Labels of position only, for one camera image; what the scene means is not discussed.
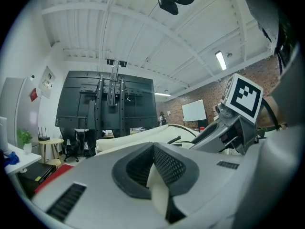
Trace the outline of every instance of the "whiteboard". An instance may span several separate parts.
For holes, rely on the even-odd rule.
[[[203,100],[182,105],[183,121],[206,120]]]

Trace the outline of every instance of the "potted plant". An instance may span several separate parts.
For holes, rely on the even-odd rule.
[[[32,152],[32,135],[27,130],[18,129],[17,136],[23,145],[25,154],[30,154]]]

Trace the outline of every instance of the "white pot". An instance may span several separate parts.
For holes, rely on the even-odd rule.
[[[26,155],[30,154],[32,152],[32,143],[26,143],[25,145],[23,145],[23,150]]]

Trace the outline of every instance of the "white ceiling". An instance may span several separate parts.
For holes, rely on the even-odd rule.
[[[64,67],[110,72],[106,59],[127,61],[120,73],[151,78],[156,92],[173,97],[271,54],[245,0],[178,4],[176,16],[157,0],[41,0],[41,6],[50,44],[63,44]]]

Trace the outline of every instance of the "blue object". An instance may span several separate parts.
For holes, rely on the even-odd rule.
[[[7,165],[15,165],[19,162],[19,157],[16,155],[15,152],[12,152],[8,157],[5,159],[3,163],[3,167]]]

